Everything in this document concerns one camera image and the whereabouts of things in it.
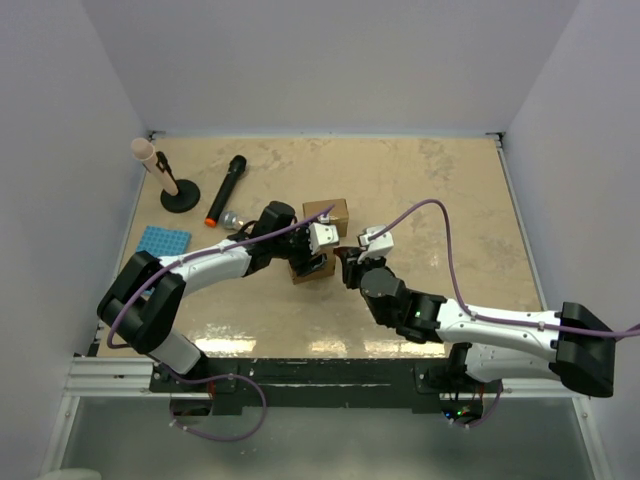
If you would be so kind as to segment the small cardboard box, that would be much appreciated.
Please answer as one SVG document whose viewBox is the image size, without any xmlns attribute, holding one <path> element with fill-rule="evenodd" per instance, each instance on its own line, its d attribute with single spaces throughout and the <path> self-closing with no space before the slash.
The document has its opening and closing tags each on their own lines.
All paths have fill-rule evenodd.
<svg viewBox="0 0 640 480">
<path fill-rule="evenodd" d="M 318 255 L 289 262 L 289 273 L 294 285 L 332 277 L 335 273 L 336 259 L 331 250 Z"/>
</svg>

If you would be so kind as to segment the taped cardboard box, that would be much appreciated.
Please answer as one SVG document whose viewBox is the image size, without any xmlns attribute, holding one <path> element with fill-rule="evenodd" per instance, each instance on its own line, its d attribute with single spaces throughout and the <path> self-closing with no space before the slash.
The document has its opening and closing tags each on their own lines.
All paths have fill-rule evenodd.
<svg viewBox="0 0 640 480">
<path fill-rule="evenodd" d="M 345 238 L 348 234 L 349 211 L 347 201 L 344 198 L 317 200 L 304 202 L 302 204 L 305 218 L 318 214 L 330 207 L 325 217 L 327 222 L 337 228 L 340 238 Z"/>
</svg>

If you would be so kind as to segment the red black utility knife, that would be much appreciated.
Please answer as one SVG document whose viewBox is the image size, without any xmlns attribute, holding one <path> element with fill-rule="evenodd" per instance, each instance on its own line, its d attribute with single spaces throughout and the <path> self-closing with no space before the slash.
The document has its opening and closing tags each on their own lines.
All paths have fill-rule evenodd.
<svg viewBox="0 0 640 480">
<path fill-rule="evenodd" d="M 335 248 L 333 252 L 336 257 L 343 260 L 353 256 L 358 257 L 360 254 L 360 249 L 358 247 L 341 246 Z"/>
</svg>

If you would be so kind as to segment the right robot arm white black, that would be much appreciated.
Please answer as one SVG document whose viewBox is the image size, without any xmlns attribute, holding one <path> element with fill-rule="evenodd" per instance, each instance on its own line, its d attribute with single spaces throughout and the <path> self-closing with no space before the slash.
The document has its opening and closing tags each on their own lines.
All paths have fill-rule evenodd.
<svg viewBox="0 0 640 480">
<path fill-rule="evenodd" d="M 410 289 L 383 257 L 338 247 L 346 288 L 360 292 L 375 322 L 404 339 L 451 345 L 438 381 L 459 393 L 504 379 L 548 379 L 591 397 L 614 393 L 616 341 L 612 331 L 579 303 L 558 311 L 515 312 L 474 306 Z M 496 321 L 489 321 L 494 314 Z"/>
</svg>

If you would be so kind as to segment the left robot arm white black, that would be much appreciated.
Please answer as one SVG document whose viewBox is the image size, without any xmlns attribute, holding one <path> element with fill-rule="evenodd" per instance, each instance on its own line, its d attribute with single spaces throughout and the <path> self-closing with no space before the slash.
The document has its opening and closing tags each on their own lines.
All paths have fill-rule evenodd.
<svg viewBox="0 0 640 480">
<path fill-rule="evenodd" d="M 207 380 L 206 355 L 174 326 L 180 302 L 216 283 L 250 276 L 272 260 L 286 260 L 309 273 L 324 265 L 322 249 L 339 241 L 334 226 L 319 219 L 331 211 L 295 222 L 295 210 L 272 201 L 250 232 L 238 231 L 216 245 L 192 253 L 130 257 L 100 301 L 97 314 L 109 326 L 108 348 L 131 348 L 172 370 L 185 392 Z"/>
</svg>

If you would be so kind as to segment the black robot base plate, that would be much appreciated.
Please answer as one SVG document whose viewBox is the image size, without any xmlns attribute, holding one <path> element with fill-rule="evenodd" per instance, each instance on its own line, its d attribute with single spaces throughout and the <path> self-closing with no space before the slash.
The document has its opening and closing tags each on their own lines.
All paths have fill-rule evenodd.
<svg viewBox="0 0 640 480">
<path fill-rule="evenodd" d="M 440 413 L 480 396 L 500 383 L 483 386 L 445 358 L 428 359 L 211 359 L 186 381 L 160 366 L 152 370 L 150 390 L 168 394 L 179 414 L 188 411 L 238 415 L 245 407 L 409 409 Z"/>
</svg>

